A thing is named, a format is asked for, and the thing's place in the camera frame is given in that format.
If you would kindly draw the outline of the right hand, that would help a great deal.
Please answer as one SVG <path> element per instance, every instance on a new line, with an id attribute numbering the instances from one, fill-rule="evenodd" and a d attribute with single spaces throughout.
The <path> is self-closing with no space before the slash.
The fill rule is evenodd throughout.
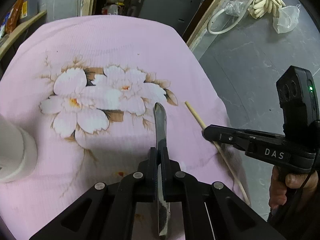
<path id="1" fill-rule="evenodd" d="M 288 189 L 298 189 L 300 188 L 305 180 L 307 179 L 307 174 L 288 174 L 285 178 L 285 182 L 279 180 L 279 168 L 276 166 L 272 169 L 271 185 L 269 189 L 270 198 L 269 206 L 272 210 L 277 209 L 281 205 L 287 202 L 287 191 Z M 318 184 L 318 173 L 315 171 L 306 184 L 304 185 L 299 199 L 297 209 L 300 210 L 309 199 L 315 194 Z"/>

